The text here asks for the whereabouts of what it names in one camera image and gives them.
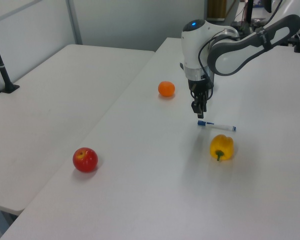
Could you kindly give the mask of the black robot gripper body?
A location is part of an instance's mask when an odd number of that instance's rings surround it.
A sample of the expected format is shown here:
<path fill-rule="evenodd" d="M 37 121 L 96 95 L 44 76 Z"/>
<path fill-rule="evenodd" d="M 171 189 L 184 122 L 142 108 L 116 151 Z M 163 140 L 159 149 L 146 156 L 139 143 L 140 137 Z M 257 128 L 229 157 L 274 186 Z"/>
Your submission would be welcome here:
<path fill-rule="evenodd" d="M 208 101 L 213 96 L 214 82 L 210 79 L 202 79 L 198 81 L 188 80 L 190 95 L 193 99 L 199 96 L 205 96 Z"/>

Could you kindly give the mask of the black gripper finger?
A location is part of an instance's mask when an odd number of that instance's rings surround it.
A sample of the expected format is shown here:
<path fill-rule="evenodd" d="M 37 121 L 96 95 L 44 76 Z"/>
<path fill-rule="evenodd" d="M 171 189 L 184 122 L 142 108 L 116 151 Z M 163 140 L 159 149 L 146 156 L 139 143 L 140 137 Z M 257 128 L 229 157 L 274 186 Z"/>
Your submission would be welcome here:
<path fill-rule="evenodd" d="M 201 113 L 201 107 L 200 107 L 200 103 L 198 102 L 197 99 L 195 99 L 192 103 L 191 103 L 191 107 L 192 110 L 195 114 L 200 114 Z"/>
<path fill-rule="evenodd" d="M 199 119 L 203 119 L 204 114 L 207 111 L 207 100 L 206 100 L 205 96 L 198 96 L 197 97 L 197 107 L 198 107 L 197 117 Z"/>

